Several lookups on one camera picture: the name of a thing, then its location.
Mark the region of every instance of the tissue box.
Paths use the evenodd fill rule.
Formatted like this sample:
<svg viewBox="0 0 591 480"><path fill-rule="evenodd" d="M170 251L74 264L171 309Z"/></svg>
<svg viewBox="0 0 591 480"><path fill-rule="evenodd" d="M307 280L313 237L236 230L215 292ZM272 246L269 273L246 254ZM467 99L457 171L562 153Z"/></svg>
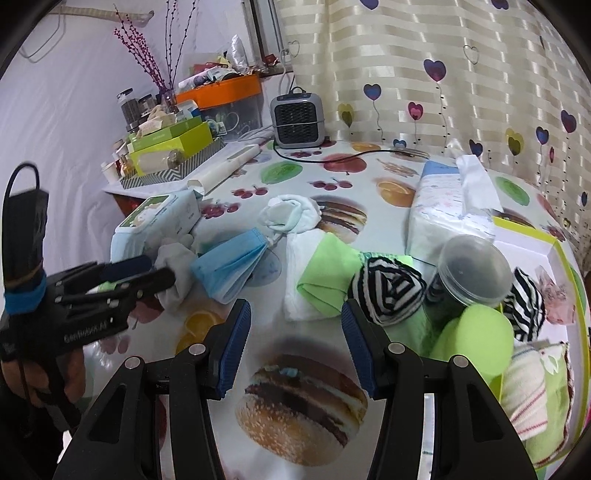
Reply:
<svg viewBox="0 0 591 480"><path fill-rule="evenodd" d="M443 245L456 235L495 239L490 213L463 212L460 172L456 167L425 163L408 221L406 254L437 265Z"/></svg>
<svg viewBox="0 0 591 480"><path fill-rule="evenodd" d="M192 128L198 127L202 123L201 117L196 116L194 118L190 118L189 120L170 125L169 127L161 128L153 134L146 135L139 140L134 140L131 142L131 144L134 147L134 152L137 152L139 150L143 150L144 148L151 147L152 145L180 137L183 133L191 130Z"/></svg>
<svg viewBox="0 0 591 480"><path fill-rule="evenodd" d="M163 238L179 240L201 217L192 190L150 197L115 229L111 240L111 261L138 255L156 259Z"/></svg>
<svg viewBox="0 0 591 480"><path fill-rule="evenodd" d="M152 145L143 150L134 151L129 154L138 175L144 174L138 165L139 156L147 152L157 152L162 150L180 150L186 158L192 157L195 153L207 147L213 142L212 133L207 123L202 123L195 128L183 133L182 135L170 140Z"/></svg>

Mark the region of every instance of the striped cloth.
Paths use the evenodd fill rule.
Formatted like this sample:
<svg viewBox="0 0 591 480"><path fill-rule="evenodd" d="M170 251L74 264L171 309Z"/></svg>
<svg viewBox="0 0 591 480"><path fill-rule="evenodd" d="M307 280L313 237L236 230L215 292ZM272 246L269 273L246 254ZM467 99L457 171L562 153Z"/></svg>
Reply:
<svg viewBox="0 0 591 480"><path fill-rule="evenodd" d="M513 325L517 340L531 342L538 338L546 319L544 298L534 280L519 267L513 272L513 285L503 301L503 313Z"/></svg>
<svg viewBox="0 0 591 480"><path fill-rule="evenodd" d="M541 355L529 344L515 345L503 373L501 406L524 441L548 427L548 396Z"/></svg>
<svg viewBox="0 0 591 480"><path fill-rule="evenodd" d="M394 325L410 317L423 303L427 284L415 269L385 257L365 261L349 287L366 318L378 325Z"/></svg>

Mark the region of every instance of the vase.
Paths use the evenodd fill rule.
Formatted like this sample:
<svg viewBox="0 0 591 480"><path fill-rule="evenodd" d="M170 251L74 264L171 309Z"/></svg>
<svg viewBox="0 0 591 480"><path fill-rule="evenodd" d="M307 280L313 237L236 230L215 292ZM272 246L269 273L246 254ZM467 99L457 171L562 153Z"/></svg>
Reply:
<svg viewBox="0 0 591 480"><path fill-rule="evenodd" d="M163 90L160 94L162 95L160 103L164 107L166 113L178 113L177 96L174 93L174 89Z"/></svg>

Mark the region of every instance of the metal screw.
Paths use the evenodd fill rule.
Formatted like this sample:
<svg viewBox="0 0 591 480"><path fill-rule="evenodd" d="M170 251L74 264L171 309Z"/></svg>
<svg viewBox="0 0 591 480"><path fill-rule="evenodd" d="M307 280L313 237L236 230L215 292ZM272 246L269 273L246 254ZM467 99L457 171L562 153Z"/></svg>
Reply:
<svg viewBox="0 0 591 480"><path fill-rule="evenodd" d="M404 353L406 349L404 348L403 344L398 342L392 342L390 343L390 345L388 345L388 350L390 350L392 353L400 355L401 353Z"/></svg>
<svg viewBox="0 0 591 480"><path fill-rule="evenodd" d="M461 356L461 355L456 355L453 358L453 362L459 366L460 368L466 368L468 365L470 365L470 362L468 361L468 359L465 356Z"/></svg>
<svg viewBox="0 0 591 480"><path fill-rule="evenodd" d="M201 355L205 353L205 345L202 343L194 343L189 347L189 353L191 355Z"/></svg>
<svg viewBox="0 0 591 480"><path fill-rule="evenodd" d="M140 363L141 363L141 361L139 360L139 358L137 358L136 356L130 356L125 361L125 368L129 368L130 370L133 370L134 368L139 367Z"/></svg>

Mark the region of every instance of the small bottle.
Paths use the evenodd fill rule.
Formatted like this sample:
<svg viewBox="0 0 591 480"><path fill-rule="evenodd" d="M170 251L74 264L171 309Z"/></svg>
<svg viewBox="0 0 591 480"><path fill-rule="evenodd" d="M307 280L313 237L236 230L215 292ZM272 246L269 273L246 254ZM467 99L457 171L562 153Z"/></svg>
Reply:
<svg viewBox="0 0 591 480"><path fill-rule="evenodd" d="M145 174L148 174L169 168L176 168L184 160L184 155L180 150L164 150L140 155L138 164L141 170Z"/></svg>

